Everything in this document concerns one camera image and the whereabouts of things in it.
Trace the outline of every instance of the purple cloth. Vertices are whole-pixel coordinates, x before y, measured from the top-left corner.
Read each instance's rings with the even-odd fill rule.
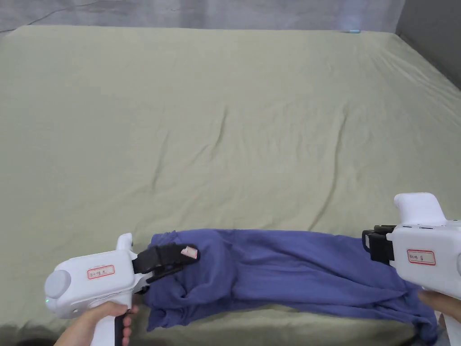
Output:
[[[151,245],[195,244],[198,263],[151,285],[148,330],[187,325],[223,311],[281,304],[301,311],[412,323],[437,339],[420,287],[373,262],[362,240],[300,231],[197,229],[156,234]]]

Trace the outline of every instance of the gray wall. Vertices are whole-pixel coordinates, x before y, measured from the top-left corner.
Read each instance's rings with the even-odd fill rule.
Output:
[[[396,33],[461,89],[461,0],[407,0]]]

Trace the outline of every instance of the pink tag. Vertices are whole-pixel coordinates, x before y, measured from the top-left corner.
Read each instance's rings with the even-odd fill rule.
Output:
[[[193,259],[197,259],[197,250],[194,248],[191,248],[189,246],[186,246],[185,249],[181,250],[181,253],[187,257],[191,257]]]

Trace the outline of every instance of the floor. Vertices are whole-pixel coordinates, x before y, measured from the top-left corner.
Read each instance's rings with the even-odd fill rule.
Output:
[[[393,32],[403,3],[404,0],[0,0],[0,33],[27,24]]]

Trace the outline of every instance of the bed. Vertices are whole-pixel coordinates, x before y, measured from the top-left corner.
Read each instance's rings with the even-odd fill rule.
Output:
[[[65,321],[70,257],[202,227],[360,236],[393,197],[461,205],[461,92],[395,34],[22,27],[0,41],[0,324]],[[396,345],[411,326],[281,306],[135,335],[156,345]]]

